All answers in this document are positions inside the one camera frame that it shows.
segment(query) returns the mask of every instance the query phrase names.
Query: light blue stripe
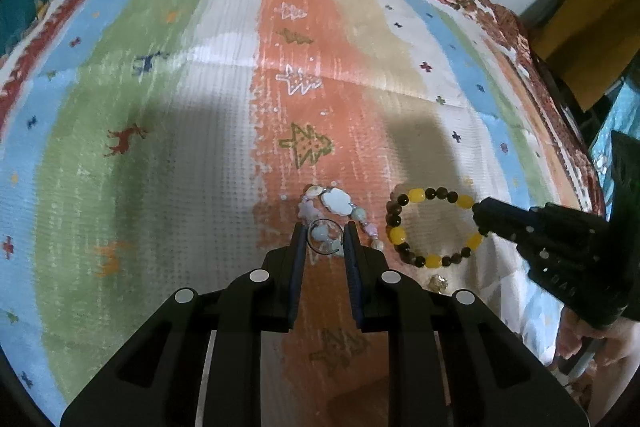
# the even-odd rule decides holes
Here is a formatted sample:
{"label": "light blue stripe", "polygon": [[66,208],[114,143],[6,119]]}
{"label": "light blue stripe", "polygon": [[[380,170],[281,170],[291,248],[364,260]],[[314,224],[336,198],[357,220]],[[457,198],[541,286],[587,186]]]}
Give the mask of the light blue stripe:
{"label": "light blue stripe", "polygon": [[[527,188],[526,178],[522,166],[515,153],[515,146],[509,136],[507,124],[500,119],[500,110],[491,96],[489,80],[484,70],[475,62],[474,58],[466,52],[462,42],[456,38],[449,27],[440,17],[440,11],[435,9],[425,0],[405,0],[415,13],[423,20],[429,32],[435,37],[442,52],[449,61],[460,89],[465,94],[471,107],[478,113],[482,123],[489,131],[491,144],[494,147],[495,156],[504,172],[511,203],[521,208],[532,206],[532,198]],[[460,146],[465,146],[464,139]],[[505,154],[500,149],[500,144],[506,144],[510,153]]]}
{"label": "light blue stripe", "polygon": [[[77,82],[77,68],[84,65],[105,28],[121,13],[128,0],[87,0],[66,26],[60,44],[30,80],[31,92],[22,107],[12,115],[13,121],[4,142],[4,159],[0,163],[0,235],[11,236],[14,255],[8,261],[0,257],[0,344],[14,371],[24,371],[33,382],[27,389],[42,412],[55,424],[66,408],[49,368],[42,345],[42,322],[36,304],[33,248],[34,213],[37,208],[36,172],[60,107]],[[81,42],[69,46],[76,37]],[[47,71],[58,73],[49,80]],[[28,128],[27,122],[37,123]],[[12,184],[12,175],[18,183]],[[13,325],[7,316],[13,311],[19,321]]]}
{"label": "light blue stripe", "polygon": [[[429,32],[438,41],[460,89],[489,131],[495,156],[507,181],[511,203],[520,208],[529,208],[536,204],[529,193],[522,166],[511,142],[509,127],[499,117],[500,110],[494,97],[491,96],[489,79],[484,69],[466,52],[463,43],[456,38],[440,17],[439,10],[425,0],[405,1],[424,21]],[[478,86],[482,86],[484,92],[478,89]],[[502,152],[501,143],[507,144],[510,153]],[[513,183],[514,179],[518,182],[517,186]],[[561,304],[553,295],[542,290],[529,279],[526,280],[526,291],[527,305],[523,313],[522,325],[524,343],[537,357],[541,358],[556,341]]]}
{"label": "light blue stripe", "polygon": [[614,181],[611,177],[612,151],[611,131],[620,131],[640,139],[640,93],[623,84],[597,138],[591,145],[591,158],[598,170],[598,181],[604,192],[607,219],[611,216]]}

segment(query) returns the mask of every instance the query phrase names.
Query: pastel beaded bracelet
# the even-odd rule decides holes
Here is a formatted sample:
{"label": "pastel beaded bracelet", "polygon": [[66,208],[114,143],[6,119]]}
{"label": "pastel beaded bracelet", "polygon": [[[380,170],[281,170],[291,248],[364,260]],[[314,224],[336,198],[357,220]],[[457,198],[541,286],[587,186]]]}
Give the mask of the pastel beaded bracelet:
{"label": "pastel beaded bracelet", "polygon": [[[351,201],[351,196],[344,190],[332,187],[322,187],[321,185],[311,185],[302,196],[298,204],[298,217],[309,227],[307,232],[307,244],[316,253],[322,255],[342,253],[343,238],[333,238],[330,235],[332,223],[342,233],[342,227],[333,221],[324,217],[322,212],[314,205],[314,200],[319,199],[329,212],[337,216],[350,216],[351,219],[358,222],[364,233],[370,238],[371,248],[382,251],[385,244],[378,238],[378,229],[374,223],[367,220],[367,213],[364,208],[357,206]],[[309,236],[322,244],[321,249],[316,249],[309,241]]]}
{"label": "pastel beaded bracelet", "polygon": [[456,204],[460,208],[468,210],[475,204],[471,196],[463,194],[458,195],[457,192],[447,190],[445,187],[435,188],[412,188],[408,194],[400,194],[396,201],[389,201],[386,204],[386,223],[391,227],[388,231],[389,240],[396,247],[396,251],[401,255],[403,260],[408,263],[415,264],[417,267],[426,266],[427,268],[439,268],[441,266],[450,266],[450,264],[460,264],[462,259],[471,257],[473,250],[477,250],[482,243],[482,234],[476,232],[466,242],[465,246],[460,250],[449,255],[439,256],[435,253],[427,254],[427,256],[414,255],[409,244],[406,241],[406,232],[400,226],[402,218],[402,208],[411,203],[420,203],[424,200],[447,200],[449,203]]}

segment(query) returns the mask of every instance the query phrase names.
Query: person's leg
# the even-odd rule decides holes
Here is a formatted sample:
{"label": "person's leg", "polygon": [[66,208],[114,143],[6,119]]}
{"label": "person's leg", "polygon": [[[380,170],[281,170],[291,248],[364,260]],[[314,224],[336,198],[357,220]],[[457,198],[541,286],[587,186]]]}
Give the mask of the person's leg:
{"label": "person's leg", "polygon": [[635,352],[608,366],[599,366],[593,379],[589,420],[592,426],[606,415],[626,389],[640,365],[640,353]]}

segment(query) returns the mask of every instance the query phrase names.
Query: pink star bead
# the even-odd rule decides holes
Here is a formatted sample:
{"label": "pink star bead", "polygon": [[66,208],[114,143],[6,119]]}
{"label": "pink star bead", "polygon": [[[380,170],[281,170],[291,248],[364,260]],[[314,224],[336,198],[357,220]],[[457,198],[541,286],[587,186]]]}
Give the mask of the pink star bead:
{"label": "pink star bead", "polygon": [[362,229],[364,230],[364,233],[366,233],[370,238],[378,238],[378,229],[373,223],[367,223],[364,227],[362,227]]}

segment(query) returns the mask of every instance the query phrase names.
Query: green stripe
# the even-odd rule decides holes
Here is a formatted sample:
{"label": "green stripe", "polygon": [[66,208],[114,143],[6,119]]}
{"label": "green stripe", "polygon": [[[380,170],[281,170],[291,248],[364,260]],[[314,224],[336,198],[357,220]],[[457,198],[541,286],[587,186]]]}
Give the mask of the green stripe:
{"label": "green stripe", "polygon": [[527,131],[518,116],[516,108],[513,107],[510,100],[500,89],[500,86],[495,81],[494,76],[489,72],[482,56],[478,53],[471,40],[460,30],[456,22],[448,14],[440,10],[439,13],[442,21],[449,27],[467,54],[469,54],[474,62],[482,69],[486,76],[491,96],[494,97],[495,105],[497,105],[498,111],[500,111],[500,119],[507,124],[509,129],[509,138],[515,147],[518,161],[522,166],[532,204],[543,206],[545,203],[552,201],[551,194],[546,187],[546,181],[540,171],[538,160],[527,142],[525,135]]}
{"label": "green stripe", "polygon": [[[156,57],[135,76],[134,59],[180,51],[200,0],[130,0],[78,69],[37,174],[35,278],[50,367],[73,399],[167,295],[147,281],[173,279],[166,187],[173,150],[170,97],[180,70]],[[173,23],[167,15],[177,11]],[[136,123],[124,155],[105,157],[120,131]],[[120,272],[99,278],[96,246],[120,241]],[[145,274],[150,269],[156,273]]]}

